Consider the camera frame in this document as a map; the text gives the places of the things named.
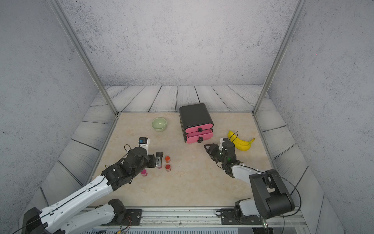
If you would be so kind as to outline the red paint can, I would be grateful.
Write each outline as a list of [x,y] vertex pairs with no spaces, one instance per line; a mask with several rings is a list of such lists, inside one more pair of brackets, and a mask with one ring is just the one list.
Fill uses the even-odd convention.
[[171,165],[167,164],[165,166],[165,169],[166,169],[167,172],[170,172],[171,171]]

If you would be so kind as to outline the pink bottom drawer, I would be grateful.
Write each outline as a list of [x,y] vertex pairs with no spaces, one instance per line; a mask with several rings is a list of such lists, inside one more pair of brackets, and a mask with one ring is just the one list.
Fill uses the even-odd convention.
[[200,134],[200,135],[194,135],[194,136],[188,136],[186,143],[191,144],[191,143],[201,143],[204,140],[209,140],[214,136],[212,132],[208,132],[205,134]]

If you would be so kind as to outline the pink top drawer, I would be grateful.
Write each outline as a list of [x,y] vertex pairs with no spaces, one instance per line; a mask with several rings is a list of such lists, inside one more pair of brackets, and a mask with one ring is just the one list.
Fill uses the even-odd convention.
[[203,125],[199,125],[199,126],[193,126],[193,127],[189,127],[189,128],[186,128],[185,129],[185,132],[187,134],[189,133],[195,133],[195,132],[203,132],[204,130],[209,130],[213,127],[214,125],[212,123],[208,123],[208,124],[203,124]]

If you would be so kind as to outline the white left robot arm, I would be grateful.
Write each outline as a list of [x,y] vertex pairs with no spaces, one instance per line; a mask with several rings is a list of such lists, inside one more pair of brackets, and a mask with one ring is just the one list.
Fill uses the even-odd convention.
[[36,207],[23,216],[23,234],[79,234],[92,227],[108,223],[123,225],[131,222],[127,209],[119,199],[112,199],[99,208],[80,214],[88,205],[131,184],[133,179],[146,168],[157,168],[164,154],[149,155],[142,147],[127,152],[118,162],[112,164],[92,182],[61,201],[39,210]]

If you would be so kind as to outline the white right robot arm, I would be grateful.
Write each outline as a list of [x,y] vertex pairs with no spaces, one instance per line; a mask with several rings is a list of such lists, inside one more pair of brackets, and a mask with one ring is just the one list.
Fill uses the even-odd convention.
[[286,179],[276,170],[260,171],[246,166],[237,159],[235,145],[227,138],[219,145],[206,144],[204,149],[227,175],[246,182],[252,190],[252,197],[235,202],[232,209],[220,210],[222,224],[249,225],[294,211],[295,203],[284,184]]

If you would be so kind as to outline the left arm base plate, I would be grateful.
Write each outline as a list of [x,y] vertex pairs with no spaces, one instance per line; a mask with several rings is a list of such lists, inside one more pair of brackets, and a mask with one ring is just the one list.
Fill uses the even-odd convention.
[[142,212],[142,209],[127,209],[125,212],[119,212],[118,214],[115,214],[112,221],[107,224],[102,224],[102,226],[139,226]]

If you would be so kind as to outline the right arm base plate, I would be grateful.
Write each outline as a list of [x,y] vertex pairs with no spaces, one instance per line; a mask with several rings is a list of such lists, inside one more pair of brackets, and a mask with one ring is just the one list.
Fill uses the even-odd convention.
[[222,225],[262,225],[262,219],[257,215],[243,215],[234,208],[220,209],[215,215],[221,219]]

